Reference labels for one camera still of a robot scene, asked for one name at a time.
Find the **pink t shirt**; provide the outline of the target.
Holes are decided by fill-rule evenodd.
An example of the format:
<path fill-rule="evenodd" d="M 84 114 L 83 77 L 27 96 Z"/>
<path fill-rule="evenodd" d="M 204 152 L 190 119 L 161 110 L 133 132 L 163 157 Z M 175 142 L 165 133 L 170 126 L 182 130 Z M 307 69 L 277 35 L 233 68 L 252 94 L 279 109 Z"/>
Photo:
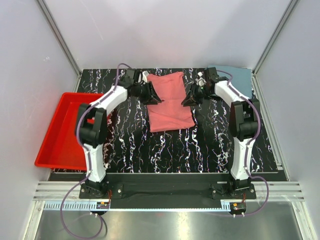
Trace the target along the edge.
<path fill-rule="evenodd" d="M 149 74 L 147 80 L 152 83 L 155 92 L 162 100 L 157 105 L 148 105 L 150 132 L 164 132 L 188 129 L 195 126 L 191 108 L 181 105 L 186 90 L 182 71 L 164 76 Z"/>

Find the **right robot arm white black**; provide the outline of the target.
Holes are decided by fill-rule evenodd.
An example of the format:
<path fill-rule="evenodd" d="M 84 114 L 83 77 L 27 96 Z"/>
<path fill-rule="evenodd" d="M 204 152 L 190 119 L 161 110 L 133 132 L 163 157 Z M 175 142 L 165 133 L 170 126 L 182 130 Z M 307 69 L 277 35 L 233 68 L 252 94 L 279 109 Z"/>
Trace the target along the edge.
<path fill-rule="evenodd" d="M 200 105 L 205 98 L 218 97 L 230 109 L 229 131 L 233 137 L 233 163 L 224 184 L 212 186 L 212 192 L 220 197 L 242 199 L 250 192 L 250 162 L 254 143 L 261 131 L 260 102 L 242 94 L 232 85 L 233 76 L 219 76 L 215 67 L 197 73 L 185 99 L 183 107 Z"/>

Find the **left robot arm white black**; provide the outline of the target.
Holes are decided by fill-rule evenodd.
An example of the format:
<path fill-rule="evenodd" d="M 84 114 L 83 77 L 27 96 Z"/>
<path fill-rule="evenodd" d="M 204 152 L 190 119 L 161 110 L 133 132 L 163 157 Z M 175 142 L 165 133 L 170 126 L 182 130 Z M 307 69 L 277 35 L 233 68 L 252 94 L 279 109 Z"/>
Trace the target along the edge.
<path fill-rule="evenodd" d="M 115 83 L 110 90 L 91 103 L 82 103 L 78 108 L 75 136 L 82 147 L 86 176 L 80 182 L 81 189 L 97 198 L 111 193 L 107 186 L 104 167 L 103 145 L 108 135 L 108 115 L 130 97 L 138 98 L 144 105 L 162 102 L 153 84 L 148 81 L 146 70 L 130 69 L 122 77 L 116 73 Z"/>

